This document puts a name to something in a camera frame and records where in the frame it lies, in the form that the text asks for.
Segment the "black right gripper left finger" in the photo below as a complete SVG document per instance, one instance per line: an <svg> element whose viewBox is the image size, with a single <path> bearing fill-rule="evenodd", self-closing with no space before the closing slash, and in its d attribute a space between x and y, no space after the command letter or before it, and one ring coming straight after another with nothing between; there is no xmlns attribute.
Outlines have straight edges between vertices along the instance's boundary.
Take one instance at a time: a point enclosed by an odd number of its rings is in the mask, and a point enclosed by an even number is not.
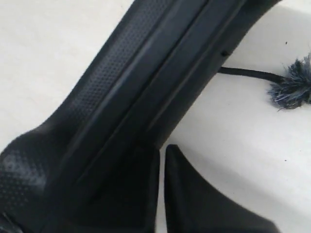
<svg viewBox="0 0 311 233"><path fill-rule="evenodd" d="M78 212L74 233L153 233L159 189L159 150L139 147L128 164Z"/></svg>

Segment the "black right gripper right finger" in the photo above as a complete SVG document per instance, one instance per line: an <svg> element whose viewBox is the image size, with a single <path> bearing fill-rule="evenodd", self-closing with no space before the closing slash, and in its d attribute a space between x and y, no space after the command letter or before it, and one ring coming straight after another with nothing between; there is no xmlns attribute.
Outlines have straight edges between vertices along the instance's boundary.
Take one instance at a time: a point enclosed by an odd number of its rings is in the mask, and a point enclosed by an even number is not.
<svg viewBox="0 0 311 233"><path fill-rule="evenodd" d="M270 220L240 206L208 183L177 145L165 153L164 200L170 233L277 233Z"/></svg>

